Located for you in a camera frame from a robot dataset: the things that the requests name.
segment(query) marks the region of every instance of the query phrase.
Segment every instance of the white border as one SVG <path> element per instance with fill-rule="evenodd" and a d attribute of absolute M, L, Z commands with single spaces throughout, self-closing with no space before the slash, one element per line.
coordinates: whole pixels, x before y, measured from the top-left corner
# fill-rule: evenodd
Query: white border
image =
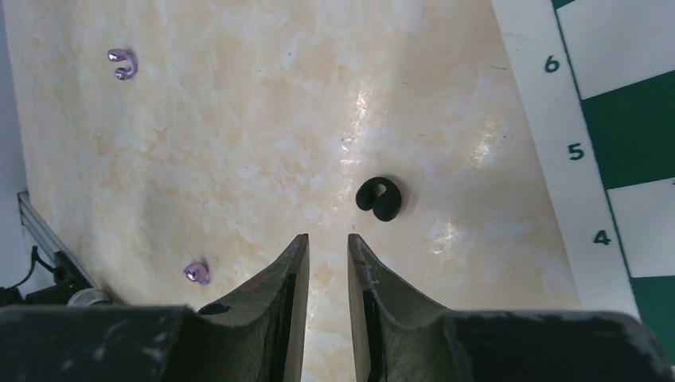
<path fill-rule="evenodd" d="M 607 195 L 550 0 L 492 1 L 584 309 L 638 316 Z M 560 63 L 554 73 L 549 56 Z M 581 143 L 584 157 L 570 160 Z M 611 239 L 595 244 L 599 230 Z"/>

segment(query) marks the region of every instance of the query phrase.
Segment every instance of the u-shaped metallic object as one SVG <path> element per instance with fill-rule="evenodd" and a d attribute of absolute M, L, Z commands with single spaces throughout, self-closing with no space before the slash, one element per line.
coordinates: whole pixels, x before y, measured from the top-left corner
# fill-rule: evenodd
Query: u-shaped metallic object
<path fill-rule="evenodd" d="M 115 77 L 118 80 L 129 80 L 139 71 L 139 62 L 136 55 L 130 49 L 110 49 L 107 51 L 107 58 L 112 62 L 129 61 L 130 68 L 115 69 Z"/>

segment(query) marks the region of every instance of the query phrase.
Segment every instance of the metallic purple object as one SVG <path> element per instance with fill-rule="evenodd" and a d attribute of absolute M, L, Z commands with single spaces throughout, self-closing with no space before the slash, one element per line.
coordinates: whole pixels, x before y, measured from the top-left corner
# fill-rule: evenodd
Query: metallic purple object
<path fill-rule="evenodd" d="M 131 64 L 130 68 L 117 68 L 115 70 L 115 77 L 118 80 L 129 80 L 139 70 L 139 62 L 136 60 L 136 55 L 129 49 L 110 49 L 107 51 L 107 58 L 112 62 L 129 61 Z"/>
<path fill-rule="evenodd" d="M 198 261 L 185 267 L 183 275 L 185 275 L 188 280 L 200 283 L 201 285 L 206 285 L 211 281 L 209 279 L 209 267 L 207 267 L 205 263 L 200 263 Z"/>

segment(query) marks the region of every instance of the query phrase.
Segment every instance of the green and white chessboard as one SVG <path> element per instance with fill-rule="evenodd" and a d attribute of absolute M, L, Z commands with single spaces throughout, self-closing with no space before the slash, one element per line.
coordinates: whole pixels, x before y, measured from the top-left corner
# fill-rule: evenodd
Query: green and white chessboard
<path fill-rule="evenodd" d="M 675 1 L 493 4 L 581 303 L 675 361 Z"/>

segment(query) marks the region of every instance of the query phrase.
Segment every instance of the number 5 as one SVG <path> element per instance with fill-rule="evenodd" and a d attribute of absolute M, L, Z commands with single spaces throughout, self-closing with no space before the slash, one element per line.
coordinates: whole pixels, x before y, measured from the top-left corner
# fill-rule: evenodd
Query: number 5
<path fill-rule="evenodd" d="M 572 161 L 578 161 L 581 158 L 583 158 L 583 150 L 577 149 L 577 147 L 581 146 L 581 143 L 575 143 L 573 145 L 568 146 L 568 150 L 570 154 L 572 155 L 570 157 L 570 160 Z"/>

